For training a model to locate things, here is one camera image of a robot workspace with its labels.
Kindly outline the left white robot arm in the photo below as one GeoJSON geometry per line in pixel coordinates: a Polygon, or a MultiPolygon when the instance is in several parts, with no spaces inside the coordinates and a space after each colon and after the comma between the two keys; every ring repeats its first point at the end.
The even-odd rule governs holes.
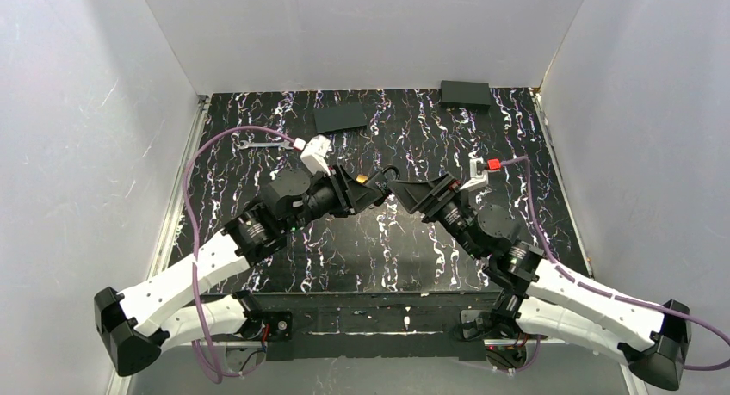
{"type": "Polygon", "coordinates": [[[262,345],[288,339],[288,314],[261,309],[248,292],[195,305],[202,293],[284,249],[291,233],[313,221],[381,205],[391,194],[389,177],[398,175],[393,166],[365,177],[339,165],[315,174],[283,169],[198,252],[136,286],[98,292],[96,331],[114,370],[122,377],[139,373],[164,351],[206,335],[238,335],[262,345]]]}

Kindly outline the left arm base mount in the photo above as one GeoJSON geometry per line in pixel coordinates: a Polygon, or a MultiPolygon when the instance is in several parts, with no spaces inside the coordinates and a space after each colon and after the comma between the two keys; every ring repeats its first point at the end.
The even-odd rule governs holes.
{"type": "Polygon", "coordinates": [[[246,345],[226,349],[228,372],[243,378],[256,371],[266,361],[271,343],[291,339],[292,326],[293,314],[289,311],[259,312],[246,320],[235,334],[246,345]]]}

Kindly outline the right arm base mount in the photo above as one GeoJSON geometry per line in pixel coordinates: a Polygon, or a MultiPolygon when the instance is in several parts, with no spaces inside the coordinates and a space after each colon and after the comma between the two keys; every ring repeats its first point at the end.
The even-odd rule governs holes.
{"type": "Polygon", "coordinates": [[[520,330],[516,320],[503,313],[470,308],[460,311],[454,335],[459,342],[482,343],[490,368],[509,376],[531,367],[547,339],[520,330]]]}

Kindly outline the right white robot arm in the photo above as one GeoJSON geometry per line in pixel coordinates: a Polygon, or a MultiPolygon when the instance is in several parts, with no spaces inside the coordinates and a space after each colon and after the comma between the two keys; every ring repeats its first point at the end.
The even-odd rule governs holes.
{"type": "Polygon", "coordinates": [[[501,287],[489,313],[467,321],[468,336],[499,328],[554,337],[608,356],[649,385],[678,390],[690,342],[687,306],[675,300],[657,310],[646,302],[632,305],[628,296],[549,261],[523,241],[509,212],[473,207],[450,174],[388,187],[408,213],[439,223],[468,255],[485,259],[484,273],[501,287]]]}

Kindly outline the black padlock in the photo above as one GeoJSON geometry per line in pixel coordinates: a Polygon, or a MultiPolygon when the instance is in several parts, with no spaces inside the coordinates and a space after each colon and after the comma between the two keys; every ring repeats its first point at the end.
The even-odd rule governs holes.
{"type": "Polygon", "coordinates": [[[376,172],[383,172],[387,175],[387,186],[390,181],[400,179],[400,169],[394,165],[388,164],[384,168],[377,170],[376,172]]]}

